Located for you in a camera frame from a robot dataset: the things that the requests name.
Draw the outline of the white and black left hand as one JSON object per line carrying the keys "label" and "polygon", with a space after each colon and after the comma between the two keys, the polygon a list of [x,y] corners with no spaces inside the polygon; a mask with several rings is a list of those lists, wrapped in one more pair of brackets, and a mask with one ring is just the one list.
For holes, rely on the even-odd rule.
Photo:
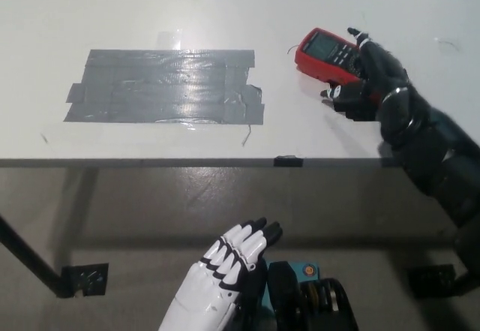
{"label": "white and black left hand", "polygon": [[281,225],[265,218],[236,224],[221,234],[187,271],[160,330],[223,330],[238,301],[263,273],[265,251],[282,236]]}

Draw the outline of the black right hand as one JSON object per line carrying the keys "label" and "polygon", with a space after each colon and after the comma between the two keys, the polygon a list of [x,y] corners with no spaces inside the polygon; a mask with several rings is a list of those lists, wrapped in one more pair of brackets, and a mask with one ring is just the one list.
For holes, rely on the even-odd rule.
{"label": "black right hand", "polygon": [[384,141],[399,149],[429,122],[431,107],[395,56],[367,32],[347,31],[355,38],[366,79],[331,87],[320,96],[348,119],[377,120]]}

